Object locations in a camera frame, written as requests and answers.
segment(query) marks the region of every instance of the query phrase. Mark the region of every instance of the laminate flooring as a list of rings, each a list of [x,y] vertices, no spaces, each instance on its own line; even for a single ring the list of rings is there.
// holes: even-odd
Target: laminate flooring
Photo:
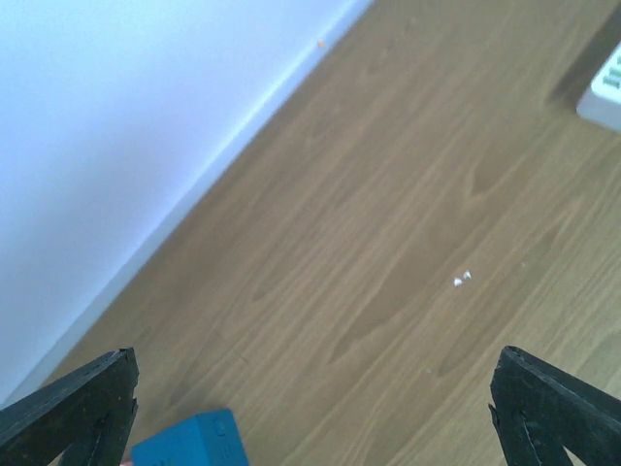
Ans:
[[[377,1],[57,375],[132,346],[130,445],[228,406],[253,466],[503,464],[505,345],[620,397],[621,138],[572,109],[616,18]]]

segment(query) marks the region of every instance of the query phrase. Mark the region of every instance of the baseboard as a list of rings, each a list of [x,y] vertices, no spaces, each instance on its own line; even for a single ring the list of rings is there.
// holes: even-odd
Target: baseboard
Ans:
[[[166,215],[164,220],[136,249],[93,302],[84,309],[28,376],[4,400],[3,406],[14,403],[41,386],[88,329],[112,304],[120,291],[129,284],[196,203],[209,191],[245,146],[252,141],[259,130],[311,73],[331,46],[337,43],[372,3],[373,0],[352,0],[343,7],[335,20],[325,30],[317,31],[317,38],[324,41],[325,47],[319,48],[317,44],[310,44],[307,49],[302,50],[299,55],[300,58],[283,74],[282,79],[275,83],[271,89],[266,89],[265,98],[252,112],[248,113],[247,120],[239,131],[234,133],[235,136],[223,145],[221,150],[216,152],[217,156],[206,162],[201,175],[183,194],[174,209]]]

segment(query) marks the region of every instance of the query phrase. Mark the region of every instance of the white vent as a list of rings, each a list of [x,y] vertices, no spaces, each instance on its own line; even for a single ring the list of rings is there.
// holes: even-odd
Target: white vent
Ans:
[[[621,131],[621,45],[591,81],[577,111],[583,118]]]

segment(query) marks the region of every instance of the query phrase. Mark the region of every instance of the white wall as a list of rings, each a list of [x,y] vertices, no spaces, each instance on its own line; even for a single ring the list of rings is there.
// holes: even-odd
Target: white wall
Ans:
[[[0,4],[0,402],[37,388],[369,3]]]

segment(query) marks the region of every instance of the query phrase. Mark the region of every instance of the blue object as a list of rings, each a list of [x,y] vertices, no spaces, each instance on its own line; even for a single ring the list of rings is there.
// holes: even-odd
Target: blue object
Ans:
[[[134,466],[249,466],[231,410],[190,417],[132,448]]]

